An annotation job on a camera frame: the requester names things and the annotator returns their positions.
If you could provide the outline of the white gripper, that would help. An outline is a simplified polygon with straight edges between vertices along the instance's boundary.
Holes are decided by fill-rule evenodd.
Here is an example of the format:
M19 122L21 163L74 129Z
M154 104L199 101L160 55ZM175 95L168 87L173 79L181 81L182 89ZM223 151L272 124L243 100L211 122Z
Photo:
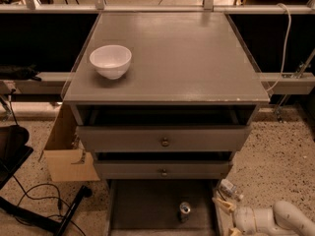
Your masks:
M213 198L213 202L226 214L233 213L234 228L228 229L228 236L254 235L262 233L264 211L261 208L239 207L220 198Z

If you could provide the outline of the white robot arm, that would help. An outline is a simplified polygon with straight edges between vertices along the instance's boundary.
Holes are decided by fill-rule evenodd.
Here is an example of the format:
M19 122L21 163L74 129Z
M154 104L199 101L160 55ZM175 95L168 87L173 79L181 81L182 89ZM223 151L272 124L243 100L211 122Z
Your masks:
M277 201L269 208L236 206L220 198L213 202L232 218L228 236L315 236L315 223L289 202Z

